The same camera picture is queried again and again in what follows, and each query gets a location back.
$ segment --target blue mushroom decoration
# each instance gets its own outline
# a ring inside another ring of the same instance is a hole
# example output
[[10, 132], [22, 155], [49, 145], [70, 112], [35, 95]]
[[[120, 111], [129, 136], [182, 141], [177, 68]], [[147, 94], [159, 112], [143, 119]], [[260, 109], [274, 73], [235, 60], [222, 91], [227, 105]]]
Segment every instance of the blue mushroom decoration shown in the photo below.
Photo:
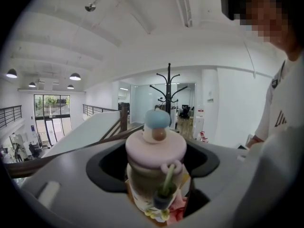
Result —
[[148, 143], [163, 142], [169, 131], [170, 115], [162, 110], [149, 110], [146, 113], [142, 136]]

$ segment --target sleeve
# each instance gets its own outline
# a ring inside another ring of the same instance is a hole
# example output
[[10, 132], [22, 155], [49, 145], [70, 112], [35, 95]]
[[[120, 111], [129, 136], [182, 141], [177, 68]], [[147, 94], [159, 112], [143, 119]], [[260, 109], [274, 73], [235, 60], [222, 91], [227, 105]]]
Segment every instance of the sleeve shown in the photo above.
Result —
[[270, 84], [266, 94], [266, 102], [264, 106], [263, 115], [260, 124], [258, 125], [257, 130], [255, 132], [255, 135], [263, 141], [265, 141], [268, 137], [271, 101], [272, 101], [272, 92], [271, 92], [271, 84]]

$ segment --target white ceiling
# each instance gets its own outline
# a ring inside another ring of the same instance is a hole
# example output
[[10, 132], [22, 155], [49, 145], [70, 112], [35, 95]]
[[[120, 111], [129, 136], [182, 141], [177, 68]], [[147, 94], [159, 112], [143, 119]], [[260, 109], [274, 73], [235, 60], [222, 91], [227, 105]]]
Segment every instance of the white ceiling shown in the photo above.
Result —
[[[32, 79], [52, 77], [60, 83], [77, 72], [84, 90], [142, 71], [145, 54], [131, 53], [131, 45], [144, 41], [149, 47], [158, 38], [161, 44], [170, 33], [238, 31], [222, 15], [220, 0], [98, 0], [95, 11], [87, 12], [85, 5], [94, 1], [33, 0], [12, 33], [1, 72], [15, 68], [26, 79], [25, 88]], [[128, 56], [133, 61], [125, 64]], [[142, 60], [136, 66], [138, 56]], [[151, 50], [149, 57], [158, 58]], [[160, 63], [166, 67], [168, 61]]]

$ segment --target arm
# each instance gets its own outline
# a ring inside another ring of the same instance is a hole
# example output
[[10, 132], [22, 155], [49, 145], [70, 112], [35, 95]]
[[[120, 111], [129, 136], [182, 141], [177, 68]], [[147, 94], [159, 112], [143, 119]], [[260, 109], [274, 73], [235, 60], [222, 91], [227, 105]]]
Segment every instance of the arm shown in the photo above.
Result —
[[269, 86], [266, 94], [266, 102], [264, 106], [263, 115], [260, 121], [260, 124], [257, 127], [255, 135], [248, 142], [247, 147], [250, 148], [255, 143], [264, 142], [268, 138], [268, 130], [269, 130], [269, 114], [270, 114], [270, 105], [272, 101], [271, 94], [271, 85]]

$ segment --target black coat rack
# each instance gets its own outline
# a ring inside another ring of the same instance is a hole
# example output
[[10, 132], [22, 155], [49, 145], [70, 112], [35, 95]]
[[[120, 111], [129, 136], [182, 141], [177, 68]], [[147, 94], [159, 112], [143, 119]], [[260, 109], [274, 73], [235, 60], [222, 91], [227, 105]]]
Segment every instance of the black coat rack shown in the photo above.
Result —
[[157, 91], [161, 92], [163, 94], [163, 96], [165, 97], [165, 100], [162, 101], [160, 99], [158, 99], [158, 101], [160, 102], [165, 102], [166, 103], [166, 112], [167, 113], [171, 113], [171, 102], [172, 103], [175, 103], [175, 102], [178, 102], [179, 100], [177, 99], [176, 101], [172, 101], [174, 95], [179, 92], [179, 91], [182, 91], [183, 89], [187, 88], [187, 86], [183, 87], [182, 89], [176, 91], [174, 94], [171, 95], [171, 84], [172, 84], [172, 79], [174, 79], [175, 77], [177, 76], [180, 76], [180, 74], [177, 74], [175, 76], [173, 76], [172, 78], [170, 78], [170, 71], [171, 71], [171, 63], [169, 63], [168, 65], [168, 80], [166, 79], [166, 77], [164, 75], [161, 75], [161, 74], [156, 74], [156, 75], [159, 75], [159, 76], [162, 76], [165, 80], [166, 80], [166, 94], [164, 94], [162, 91], [160, 91], [159, 89], [153, 87], [152, 85], [150, 85], [151, 88], [153, 89], [156, 89]]

